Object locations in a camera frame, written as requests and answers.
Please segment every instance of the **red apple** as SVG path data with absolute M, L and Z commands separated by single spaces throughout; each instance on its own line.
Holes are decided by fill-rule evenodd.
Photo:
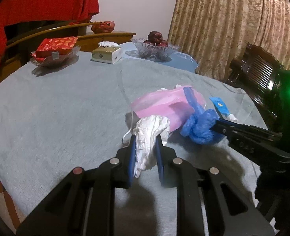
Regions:
M 152 31 L 148 35 L 148 40 L 153 43 L 160 43 L 163 40 L 163 35 L 160 32 Z
M 158 47 L 168 47 L 168 42 L 166 40 L 162 40 L 161 43 L 157 43 Z
M 148 40 L 144 41 L 144 43 L 147 43 L 147 44 L 150 44 L 150 45 L 155 46 L 155 44 L 154 44 L 153 42 L 150 42 L 150 41 L 148 41 Z

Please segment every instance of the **wall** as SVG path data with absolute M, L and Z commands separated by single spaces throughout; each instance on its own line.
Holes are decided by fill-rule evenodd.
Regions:
M 176 0 L 99 0 L 100 13 L 92 21 L 114 21 L 115 30 L 146 38 L 159 31 L 168 38 Z

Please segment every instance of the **red fabric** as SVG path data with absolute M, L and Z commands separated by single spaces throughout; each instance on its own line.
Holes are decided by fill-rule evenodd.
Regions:
M 85 20 L 99 13 L 98 0 L 3 0 L 0 3 L 0 62 L 6 48 L 4 27 L 40 20 Z

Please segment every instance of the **gold patterned curtain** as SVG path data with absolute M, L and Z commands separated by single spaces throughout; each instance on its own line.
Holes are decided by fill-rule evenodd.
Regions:
M 177 0 L 168 41 L 200 64 L 196 73 L 223 80 L 249 42 L 290 69 L 289 0 Z

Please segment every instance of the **dark wooden chair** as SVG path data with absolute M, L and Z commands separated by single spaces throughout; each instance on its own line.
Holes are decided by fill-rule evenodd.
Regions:
M 278 131 L 280 103 L 276 100 L 277 69 L 283 68 L 270 53 L 248 43 L 242 59 L 230 63 L 232 72 L 226 83 L 245 92 L 254 101 L 269 130 Z

